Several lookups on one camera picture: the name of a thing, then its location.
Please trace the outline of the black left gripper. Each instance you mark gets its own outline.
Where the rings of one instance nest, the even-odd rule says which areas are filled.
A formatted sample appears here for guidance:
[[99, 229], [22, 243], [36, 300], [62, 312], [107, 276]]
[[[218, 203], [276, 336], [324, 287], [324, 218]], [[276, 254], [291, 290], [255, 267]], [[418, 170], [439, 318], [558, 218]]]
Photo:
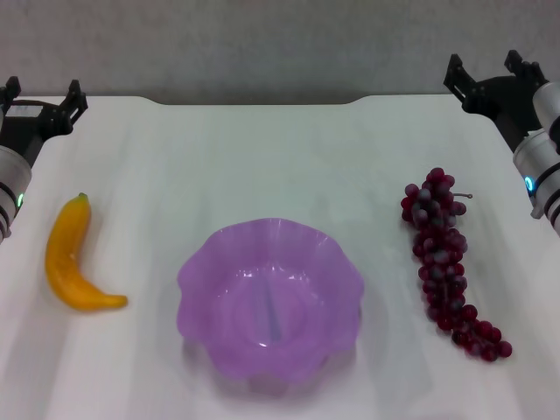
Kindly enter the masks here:
[[[0, 104], [11, 105], [20, 95], [17, 76], [11, 76], [0, 88]], [[74, 124], [88, 109], [86, 94], [78, 80], [72, 80], [60, 105], [46, 102], [15, 102], [4, 115], [1, 145], [15, 151], [30, 167], [44, 143], [73, 132]]]

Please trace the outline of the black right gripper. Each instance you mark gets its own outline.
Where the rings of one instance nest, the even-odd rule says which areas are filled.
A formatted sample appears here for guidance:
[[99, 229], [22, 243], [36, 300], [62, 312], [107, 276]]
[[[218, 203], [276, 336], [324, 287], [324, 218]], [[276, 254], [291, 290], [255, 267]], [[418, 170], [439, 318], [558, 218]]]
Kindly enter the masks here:
[[530, 131], [542, 127], [533, 108], [534, 93], [530, 88], [540, 88], [548, 80], [538, 62], [524, 60], [516, 50], [507, 53], [504, 65], [514, 76], [475, 81], [464, 69], [462, 59], [453, 53], [444, 86], [461, 102], [466, 113], [489, 119], [514, 152]]

